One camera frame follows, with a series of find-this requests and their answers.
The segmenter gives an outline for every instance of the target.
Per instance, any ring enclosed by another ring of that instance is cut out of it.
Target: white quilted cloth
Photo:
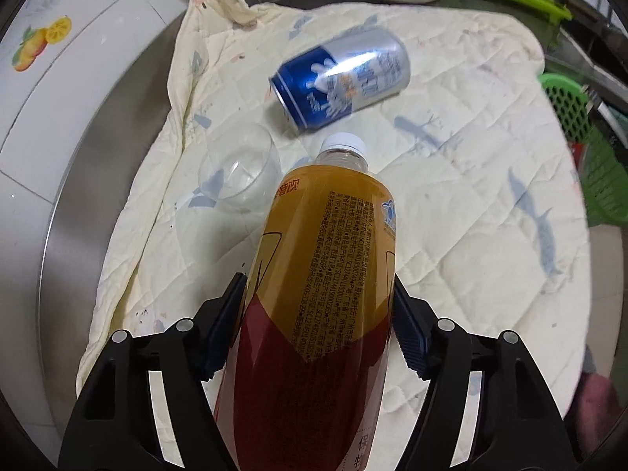
[[[323,130],[292,130],[268,77],[284,60],[365,24],[405,43],[410,85]],[[115,226],[77,390],[112,331],[162,331],[219,296],[236,271],[248,272],[264,216],[204,198],[197,171],[211,133],[259,122],[284,172],[315,157],[333,132],[362,137],[371,171],[396,202],[397,272],[410,295],[469,332],[519,332],[564,414],[588,324],[588,230],[570,152],[536,79],[543,66],[533,34],[506,15],[191,0],[168,79],[172,111]],[[219,380],[205,385],[210,403]],[[479,380],[470,380],[454,463],[469,453]],[[393,338],[368,469],[394,469],[425,390]],[[165,452],[177,462],[162,395],[155,404]]]

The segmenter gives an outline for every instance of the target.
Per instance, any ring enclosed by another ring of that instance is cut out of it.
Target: white bottle cap
[[[349,132],[337,132],[325,138],[320,151],[325,152],[326,150],[348,150],[366,160],[365,143],[355,134]]]

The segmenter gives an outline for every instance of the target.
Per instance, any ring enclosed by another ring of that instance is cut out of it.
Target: blue health food logo
[[[382,204],[382,213],[384,213],[384,224],[394,232],[397,213],[394,210],[394,202],[392,200],[385,201]]]

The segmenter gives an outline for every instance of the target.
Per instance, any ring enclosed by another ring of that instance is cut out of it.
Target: mango decal
[[[28,27],[22,36],[22,43],[13,55],[11,64],[17,72],[26,71],[35,58],[39,56],[48,44],[61,42],[72,30],[72,21],[68,16],[57,19],[47,28]]]

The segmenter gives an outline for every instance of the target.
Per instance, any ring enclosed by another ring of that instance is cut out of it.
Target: bottle label
[[[387,189],[334,166],[277,190],[216,409],[243,471],[356,471],[375,431],[390,332]]]

